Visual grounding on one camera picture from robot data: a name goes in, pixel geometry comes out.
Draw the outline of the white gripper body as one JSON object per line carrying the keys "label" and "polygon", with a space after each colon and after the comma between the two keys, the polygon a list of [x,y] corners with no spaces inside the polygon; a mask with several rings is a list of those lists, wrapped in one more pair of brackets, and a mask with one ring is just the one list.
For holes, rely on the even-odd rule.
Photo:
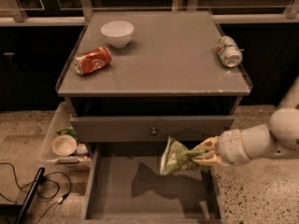
{"label": "white gripper body", "polygon": [[216,151],[226,165],[239,166],[250,163],[241,131],[238,129],[222,133],[218,137]]}

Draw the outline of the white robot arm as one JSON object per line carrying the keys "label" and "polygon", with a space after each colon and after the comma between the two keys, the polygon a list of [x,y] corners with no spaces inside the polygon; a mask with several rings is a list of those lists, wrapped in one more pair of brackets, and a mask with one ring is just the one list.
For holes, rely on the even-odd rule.
{"label": "white robot arm", "polygon": [[267,125],[230,130],[211,137],[196,149],[206,152],[192,160],[205,166],[244,165],[253,160],[288,159],[299,154],[299,77],[284,95]]}

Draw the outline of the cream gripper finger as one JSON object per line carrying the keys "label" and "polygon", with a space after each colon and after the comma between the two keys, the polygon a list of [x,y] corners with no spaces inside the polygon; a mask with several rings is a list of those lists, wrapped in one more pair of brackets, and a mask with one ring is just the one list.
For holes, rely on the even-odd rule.
{"label": "cream gripper finger", "polygon": [[198,146],[196,146],[195,150],[204,150],[204,151],[212,151],[216,149],[216,144],[218,141],[218,137],[209,137],[208,139],[204,140]]}
{"label": "cream gripper finger", "polygon": [[225,166],[226,163],[222,160],[222,158],[215,151],[208,151],[204,155],[197,155],[192,157],[192,160],[200,165],[204,166],[213,166],[213,167],[221,167]]}

